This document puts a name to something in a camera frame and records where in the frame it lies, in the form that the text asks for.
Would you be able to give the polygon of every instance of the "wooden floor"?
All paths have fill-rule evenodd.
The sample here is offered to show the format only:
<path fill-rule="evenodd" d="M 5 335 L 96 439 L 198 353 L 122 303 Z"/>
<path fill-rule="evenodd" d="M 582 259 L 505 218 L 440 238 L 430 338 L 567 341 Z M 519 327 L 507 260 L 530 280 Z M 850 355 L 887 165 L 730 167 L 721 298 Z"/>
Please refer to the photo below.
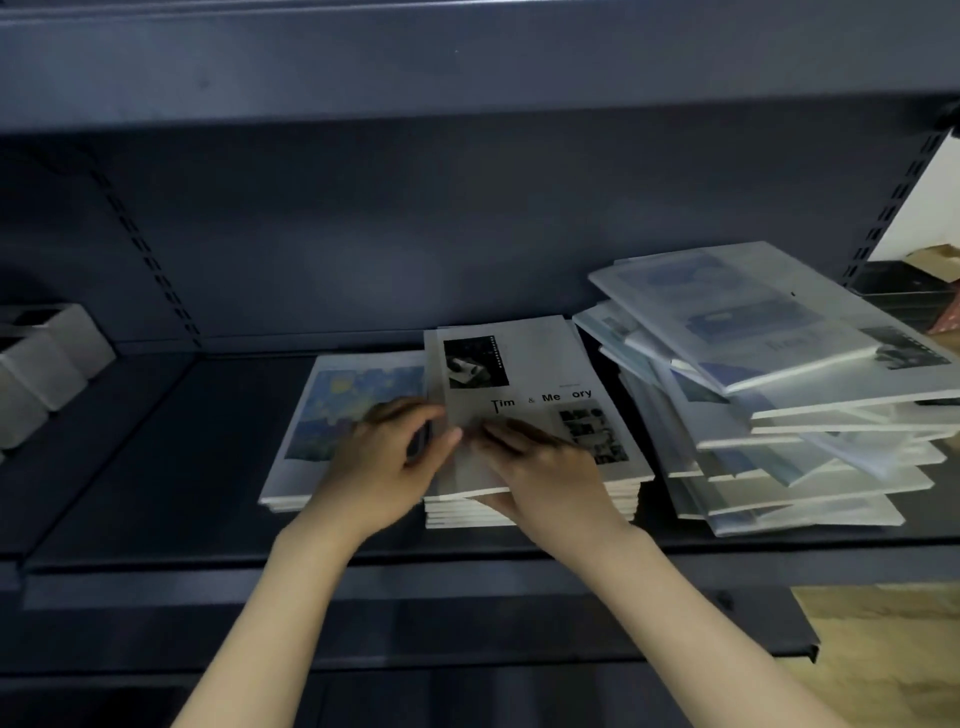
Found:
<path fill-rule="evenodd" d="M 960 728 L 960 584 L 794 594 L 821 653 L 787 666 L 851 724 Z"/>

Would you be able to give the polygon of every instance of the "red object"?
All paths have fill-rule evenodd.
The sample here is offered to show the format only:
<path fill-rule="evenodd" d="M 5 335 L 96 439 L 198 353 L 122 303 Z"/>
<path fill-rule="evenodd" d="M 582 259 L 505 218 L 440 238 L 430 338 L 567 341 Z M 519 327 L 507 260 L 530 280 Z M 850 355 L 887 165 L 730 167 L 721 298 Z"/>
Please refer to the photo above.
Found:
<path fill-rule="evenodd" d="M 958 286 L 957 282 L 951 285 L 955 291 L 953 301 L 944 309 L 944 312 L 940 314 L 940 318 L 937 319 L 937 323 L 930 327 L 927 333 L 943 333 L 944 331 L 953 331 L 956 328 L 960 328 L 960 286 Z"/>

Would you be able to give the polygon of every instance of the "stack of books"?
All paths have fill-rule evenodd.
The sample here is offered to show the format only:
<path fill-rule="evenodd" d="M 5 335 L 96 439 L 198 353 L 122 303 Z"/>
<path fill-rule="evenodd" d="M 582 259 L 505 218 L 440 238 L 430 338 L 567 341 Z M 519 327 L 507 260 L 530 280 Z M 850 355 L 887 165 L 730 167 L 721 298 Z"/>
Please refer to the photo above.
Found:
<path fill-rule="evenodd" d="M 618 261 L 573 317 L 617 363 L 681 518 L 899 525 L 960 431 L 960 360 L 765 242 Z"/>
<path fill-rule="evenodd" d="M 562 316 L 424 333 L 426 385 L 446 405 L 440 426 L 477 427 L 517 419 L 586 449 L 624 518 L 636 513 L 640 483 L 654 477 L 579 333 Z M 470 448 L 459 448 L 424 497 L 427 528 L 513 525 L 476 496 L 508 491 Z"/>

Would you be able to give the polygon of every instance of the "metal shelf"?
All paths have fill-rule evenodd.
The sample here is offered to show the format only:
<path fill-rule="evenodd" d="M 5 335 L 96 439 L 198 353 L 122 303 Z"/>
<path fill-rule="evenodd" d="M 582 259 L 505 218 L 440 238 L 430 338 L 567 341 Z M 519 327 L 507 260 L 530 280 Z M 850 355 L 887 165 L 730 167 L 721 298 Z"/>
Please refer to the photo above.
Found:
<path fill-rule="evenodd" d="M 708 595 L 768 651 L 817 655 L 817 636 L 787 589 Z M 196 673 L 239 605 L 162 609 L 22 610 L 0 598 L 0 688 L 17 676 Z M 315 670 L 537 665 L 642 660 L 592 595 L 335 602 Z"/>
<path fill-rule="evenodd" d="M 278 530 L 256 498 L 310 357 L 196 363 L 26 563 L 31 609 L 242 603 Z M 595 366 L 641 446 L 643 425 L 602 357 Z M 701 588 L 960 577 L 955 459 L 939 485 L 897 497 L 900 528 L 816 527 L 716 539 L 679 521 L 662 483 L 637 524 Z M 584 594 L 515 528 L 427 531 L 423 513 L 369 539 L 337 600 Z"/>
<path fill-rule="evenodd" d="M 951 0 L 15 0 L 0 133 L 935 93 L 958 36 Z"/>
<path fill-rule="evenodd" d="M 0 467 L 0 559 L 30 553 L 137 425 L 176 384 L 192 356 L 114 362 Z"/>

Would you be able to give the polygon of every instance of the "storage box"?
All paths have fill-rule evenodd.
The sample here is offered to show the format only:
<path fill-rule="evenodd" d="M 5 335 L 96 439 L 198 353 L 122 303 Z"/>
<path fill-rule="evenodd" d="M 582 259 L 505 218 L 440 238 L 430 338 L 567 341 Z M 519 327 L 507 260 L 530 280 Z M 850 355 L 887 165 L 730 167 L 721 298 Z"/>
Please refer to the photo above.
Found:
<path fill-rule="evenodd" d="M 0 449 L 15 448 L 47 421 L 47 410 L 27 388 L 0 367 Z"/>
<path fill-rule="evenodd" d="M 42 329 L 87 379 L 93 379 L 116 358 L 107 338 L 79 303 L 0 306 L 0 324 L 6 332 Z"/>
<path fill-rule="evenodd" d="M 960 250 L 952 245 L 923 248 L 905 257 L 903 262 L 947 283 L 960 279 Z"/>
<path fill-rule="evenodd" d="M 53 336 L 41 329 L 0 335 L 0 366 L 55 412 L 86 387 L 86 379 Z"/>
<path fill-rule="evenodd" d="M 926 332 L 954 300 L 950 283 L 899 260 L 865 263 L 851 291 L 917 331 Z"/>

